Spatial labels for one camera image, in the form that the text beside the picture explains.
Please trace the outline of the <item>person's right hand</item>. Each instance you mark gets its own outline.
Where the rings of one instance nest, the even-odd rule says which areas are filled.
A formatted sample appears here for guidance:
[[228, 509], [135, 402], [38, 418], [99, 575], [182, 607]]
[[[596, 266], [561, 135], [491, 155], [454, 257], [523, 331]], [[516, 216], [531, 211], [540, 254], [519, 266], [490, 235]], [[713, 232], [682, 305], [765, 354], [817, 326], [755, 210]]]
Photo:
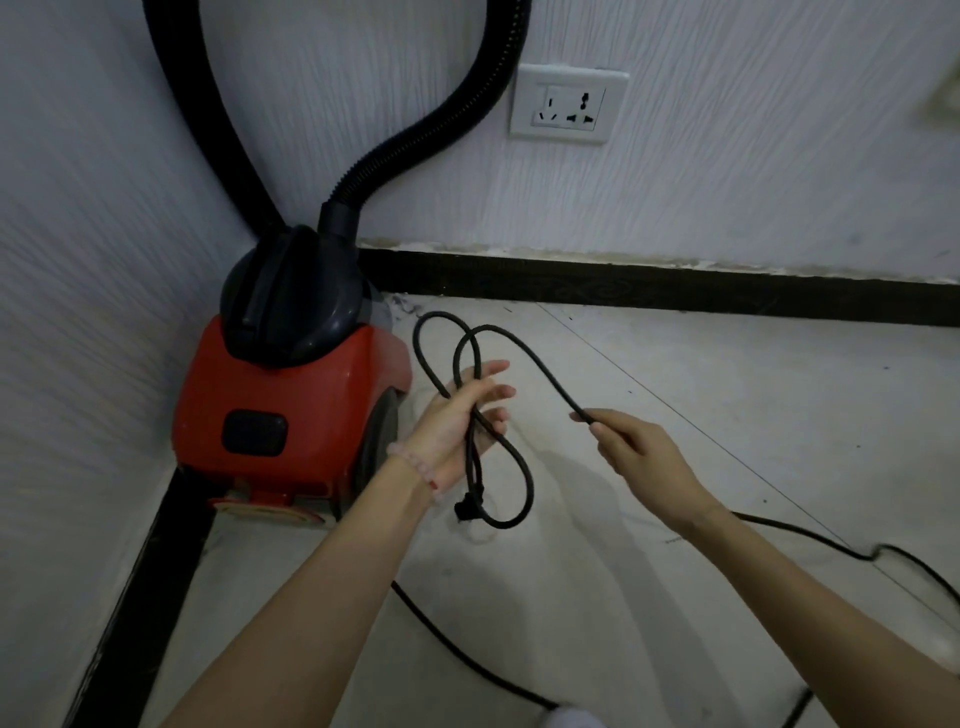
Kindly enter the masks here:
[[615, 409], [573, 412], [577, 423], [607, 425], [630, 440], [638, 453], [635, 472], [618, 474], [635, 498], [667, 528], [697, 540], [733, 520], [730, 510], [700, 482], [678, 445], [657, 423]]

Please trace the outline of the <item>person's left hand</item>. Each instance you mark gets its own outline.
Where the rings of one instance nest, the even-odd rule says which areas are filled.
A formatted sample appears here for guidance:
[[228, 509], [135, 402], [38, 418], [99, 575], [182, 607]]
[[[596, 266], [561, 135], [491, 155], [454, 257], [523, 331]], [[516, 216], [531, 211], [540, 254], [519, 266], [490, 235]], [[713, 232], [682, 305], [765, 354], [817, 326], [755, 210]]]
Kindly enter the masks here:
[[416, 486], [425, 489], [431, 497], [438, 498], [462, 480], [466, 473], [466, 445], [474, 444], [476, 452], [483, 455], [496, 437], [490, 434], [470, 435], [467, 427], [462, 437], [450, 437], [445, 432], [445, 405], [447, 394], [436, 394], [416, 422], [406, 439], [388, 447], [383, 473], [402, 473]]

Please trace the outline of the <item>person's right forearm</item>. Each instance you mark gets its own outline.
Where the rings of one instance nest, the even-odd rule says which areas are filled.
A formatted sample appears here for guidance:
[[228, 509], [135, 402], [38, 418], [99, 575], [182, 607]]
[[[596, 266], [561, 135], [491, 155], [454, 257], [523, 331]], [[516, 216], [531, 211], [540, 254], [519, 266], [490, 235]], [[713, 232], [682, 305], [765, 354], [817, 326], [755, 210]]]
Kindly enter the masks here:
[[753, 526], [829, 543], [720, 504], [677, 530], [726, 577], [838, 728], [960, 728], [960, 676], [811, 577]]

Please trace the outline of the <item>person's left forearm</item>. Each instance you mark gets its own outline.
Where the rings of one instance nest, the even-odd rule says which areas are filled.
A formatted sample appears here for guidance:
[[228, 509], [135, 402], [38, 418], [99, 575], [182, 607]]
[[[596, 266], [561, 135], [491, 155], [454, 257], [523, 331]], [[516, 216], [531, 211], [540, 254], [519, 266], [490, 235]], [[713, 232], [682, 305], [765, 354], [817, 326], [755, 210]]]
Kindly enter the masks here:
[[435, 502], [401, 472], [382, 467], [160, 728], [330, 727], [415, 532]]

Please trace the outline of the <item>dark baseboard strip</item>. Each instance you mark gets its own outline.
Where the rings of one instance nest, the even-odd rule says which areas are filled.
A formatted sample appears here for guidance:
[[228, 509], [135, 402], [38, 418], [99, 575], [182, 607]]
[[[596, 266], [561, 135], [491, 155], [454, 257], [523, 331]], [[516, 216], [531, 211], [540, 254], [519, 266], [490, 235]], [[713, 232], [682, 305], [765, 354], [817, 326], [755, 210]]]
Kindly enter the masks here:
[[388, 293], [960, 330], [960, 284], [360, 249]]
[[138, 728], [224, 490], [177, 468], [94, 651], [64, 728]]

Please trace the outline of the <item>red canister vacuum cleaner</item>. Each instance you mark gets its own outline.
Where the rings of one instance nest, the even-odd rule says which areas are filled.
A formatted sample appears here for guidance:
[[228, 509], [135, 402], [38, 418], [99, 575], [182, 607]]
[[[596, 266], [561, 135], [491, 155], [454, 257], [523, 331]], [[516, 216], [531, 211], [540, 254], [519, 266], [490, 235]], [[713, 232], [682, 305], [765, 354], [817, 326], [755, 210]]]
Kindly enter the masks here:
[[359, 212], [265, 233], [230, 269], [174, 411], [178, 467], [220, 513], [331, 528], [399, 433], [408, 346], [359, 267]]

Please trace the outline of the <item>white wall power socket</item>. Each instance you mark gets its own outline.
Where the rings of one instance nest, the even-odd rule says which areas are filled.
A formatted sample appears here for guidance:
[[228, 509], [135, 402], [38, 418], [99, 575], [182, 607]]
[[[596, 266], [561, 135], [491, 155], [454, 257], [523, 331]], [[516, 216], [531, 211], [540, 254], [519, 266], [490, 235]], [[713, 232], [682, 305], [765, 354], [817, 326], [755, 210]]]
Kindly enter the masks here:
[[611, 69], [521, 63], [515, 79], [511, 137], [603, 145], [617, 124], [630, 75]]

